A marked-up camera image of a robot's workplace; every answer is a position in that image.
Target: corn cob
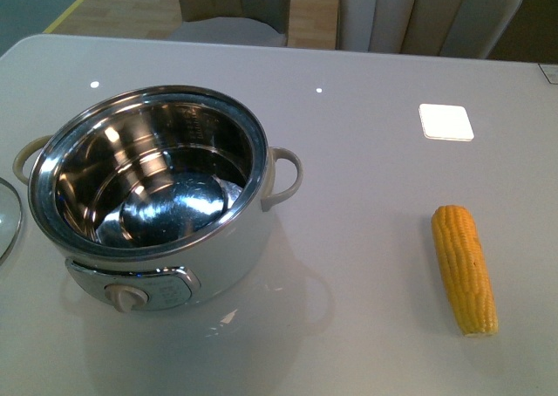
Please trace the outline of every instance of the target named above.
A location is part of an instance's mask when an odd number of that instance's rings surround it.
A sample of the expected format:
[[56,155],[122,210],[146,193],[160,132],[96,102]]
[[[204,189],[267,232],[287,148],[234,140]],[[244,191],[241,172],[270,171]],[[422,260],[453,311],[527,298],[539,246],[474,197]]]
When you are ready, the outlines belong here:
[[474,219],[466,208],[442,206],[432,216],[440,274],[455,320],[468,337],[498,332],[498,317]]

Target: beige chair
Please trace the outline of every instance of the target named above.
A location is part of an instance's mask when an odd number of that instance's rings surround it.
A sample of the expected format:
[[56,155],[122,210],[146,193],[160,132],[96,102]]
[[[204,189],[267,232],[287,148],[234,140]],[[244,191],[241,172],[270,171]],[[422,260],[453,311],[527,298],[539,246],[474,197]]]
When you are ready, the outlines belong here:
[[179,0],[177,41],[284,46],[290,0]]
[[521,0],[339,0],[337,48],[486,58]]

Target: white table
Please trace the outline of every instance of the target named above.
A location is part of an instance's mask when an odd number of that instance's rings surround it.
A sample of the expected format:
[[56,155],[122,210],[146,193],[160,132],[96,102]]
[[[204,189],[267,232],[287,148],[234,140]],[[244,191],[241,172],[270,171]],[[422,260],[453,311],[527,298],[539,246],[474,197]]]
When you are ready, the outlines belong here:
[[[122,315],[71,280],[11,162],[100,100],[168,84],[240,100],[305,178],[232,290]],[[422,103],[465,107],[473,141],[427,139]],[[25,208],[0,267],[0,394],[558,393],[558,85],[538,65],[37,36],[0,59],[0,113]],[[480,231],[492,338],[462,338],[446,301],[429,221],[449,203]]]

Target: electric cooking pot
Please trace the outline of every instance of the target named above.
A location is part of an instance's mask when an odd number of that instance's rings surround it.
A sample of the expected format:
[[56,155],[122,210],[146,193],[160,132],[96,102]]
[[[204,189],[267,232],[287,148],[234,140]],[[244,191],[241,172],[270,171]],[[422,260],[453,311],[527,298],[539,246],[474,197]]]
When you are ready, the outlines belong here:
[[[24,163],[40,149],[29,179]],[[274,193],[275,162],[296,179]],[[255,265],[271,208],[300,187],[238,101],[200,87],[125,92],[14,160],[31,213],[75,281],[119,311],[204,301]]]

